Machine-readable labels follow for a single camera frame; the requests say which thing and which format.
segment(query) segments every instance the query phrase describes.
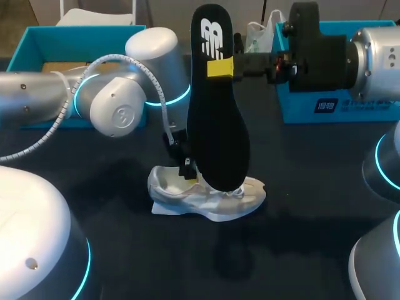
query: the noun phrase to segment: shoe insole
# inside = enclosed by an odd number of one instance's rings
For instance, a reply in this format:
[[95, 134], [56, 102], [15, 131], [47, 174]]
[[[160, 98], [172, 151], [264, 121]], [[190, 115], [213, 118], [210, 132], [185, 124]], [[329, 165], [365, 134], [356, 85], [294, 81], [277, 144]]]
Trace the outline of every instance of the shoe insole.
[[236, 106], [231, 77], [208, 77], [207, 62], [233, 55], [233, 30], [228, 12], [217, 4], [199, 7], [191, 24], [192, 91], [187, 138], [192, 158], [206, 182], [219, 191], [233, 191], [249, 167], [250, 142]]

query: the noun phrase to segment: plastic bag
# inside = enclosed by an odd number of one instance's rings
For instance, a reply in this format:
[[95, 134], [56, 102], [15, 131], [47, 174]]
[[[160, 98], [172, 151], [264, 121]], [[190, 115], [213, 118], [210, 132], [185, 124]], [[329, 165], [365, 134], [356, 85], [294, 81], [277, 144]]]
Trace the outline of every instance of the plastic bag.
[[267, 27], [258, 24], [257, 22], [250, 22], [247, 24], [245, 53], [271, 52], [271, 49], [273, 48], [275, 27], [273, 26], [272, 20], [274, 13], [279, 13], [278, 22], [286, 21], [283, 13], [280, 10], [275, 9], [269, 15]]

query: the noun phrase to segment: sneaker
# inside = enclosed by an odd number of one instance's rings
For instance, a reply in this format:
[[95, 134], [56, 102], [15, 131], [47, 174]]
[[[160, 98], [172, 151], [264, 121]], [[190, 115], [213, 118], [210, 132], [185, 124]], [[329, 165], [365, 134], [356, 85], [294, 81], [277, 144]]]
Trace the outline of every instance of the sneaker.
[[147, 188], [154, 201], [153, 214], [201, 214], [214, 222], [231, 221], [256, 210], [263, 203], [264, 184], [246, 177], [233, 192], [220, 192], [199, 180], [178, 176], [179, 167], [156, 166], [151, 170]]

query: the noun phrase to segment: floor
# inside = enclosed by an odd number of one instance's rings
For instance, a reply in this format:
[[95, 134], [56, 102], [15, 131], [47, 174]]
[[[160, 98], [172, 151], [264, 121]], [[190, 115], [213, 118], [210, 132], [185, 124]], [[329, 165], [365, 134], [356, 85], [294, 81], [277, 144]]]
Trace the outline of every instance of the floor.
[[28, 26], [37, 26], [29, 0], [0, 0], [0, 58], [13, 56]]

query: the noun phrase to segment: blue box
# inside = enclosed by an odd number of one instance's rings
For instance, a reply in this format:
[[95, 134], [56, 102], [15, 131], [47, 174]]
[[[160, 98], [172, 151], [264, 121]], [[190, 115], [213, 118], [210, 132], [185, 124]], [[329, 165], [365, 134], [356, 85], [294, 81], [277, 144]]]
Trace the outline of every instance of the blue box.
[[[361, 28], [395, 26], [393, 21], [333, 21], [320, 22], [323, 34], [345, 34], [350, 40]], [[288, 39], [282, 35], [283, 23], [275, 27], [272, 52], [288, 50]], [[331, 92], [289, 92], [289, 83], [276, 86], [285, 123], [336, 123], [365, 121], [398, 121], [400, 107], [387, 101], [365, 104], [351, 99], [346, 90]], [[318, 106], [330, 113], [318, 113]]]
[[[41, 72], [48, 62], [91, 63], [107, 54], [125, 54], [126, 41], [145, 26], [28, 27], [7, 68], [8, 72]], [[146, 123], [143, 114], [139, 126]], [[46, 122], [30, 128], [49, 128]], [[71, 117], [60, 128], [91, 128], [89, 121]]]

